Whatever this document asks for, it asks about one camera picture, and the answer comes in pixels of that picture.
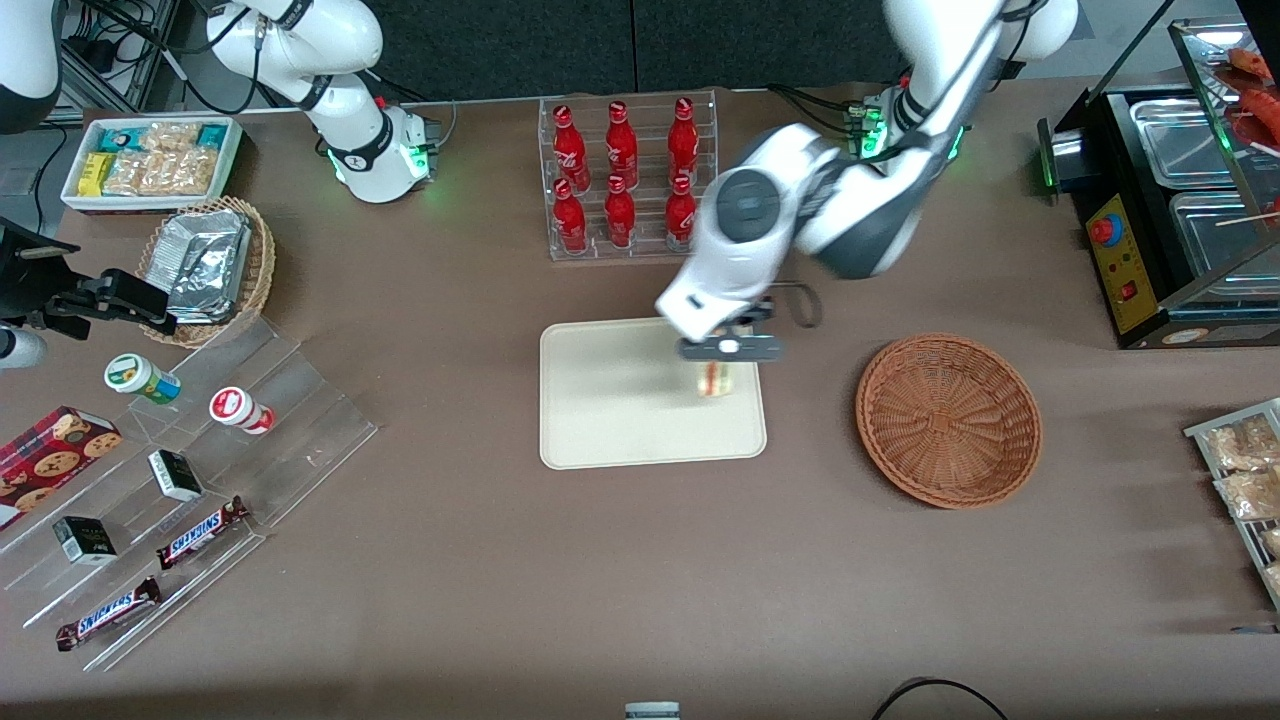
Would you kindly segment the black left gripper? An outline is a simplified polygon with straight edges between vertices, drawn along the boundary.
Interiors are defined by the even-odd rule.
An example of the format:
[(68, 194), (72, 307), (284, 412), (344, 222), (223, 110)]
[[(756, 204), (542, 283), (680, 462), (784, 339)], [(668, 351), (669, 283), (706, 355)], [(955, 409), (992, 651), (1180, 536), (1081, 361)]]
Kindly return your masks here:
[(722, 336), (732, 340), (774, 341), (776, 337), (767, 327), (773, 318), (774, 300), (772, 296), (764, 296), (724, 320), (722, 323)]

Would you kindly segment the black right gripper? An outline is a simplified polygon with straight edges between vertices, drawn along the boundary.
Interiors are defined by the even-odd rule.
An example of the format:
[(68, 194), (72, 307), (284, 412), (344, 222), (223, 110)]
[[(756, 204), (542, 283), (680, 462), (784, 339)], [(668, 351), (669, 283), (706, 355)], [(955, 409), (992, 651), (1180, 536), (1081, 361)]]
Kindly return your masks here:
[(51, 240), (8, 219), (1, 219), (1, 225), (4, 322), (52, 331), (70, 340), (87, 340), (93, 320), (127, 322), (161, 336), (177, 332), (177, 319), (166, 311), (168, 293), (118, 268), (106, 269), (95, 281), (95, 297), (105, 309), (59, 299), (76, 293), (84, 279), (65, 260), (67, 255), (81, 251), (81, 246)]

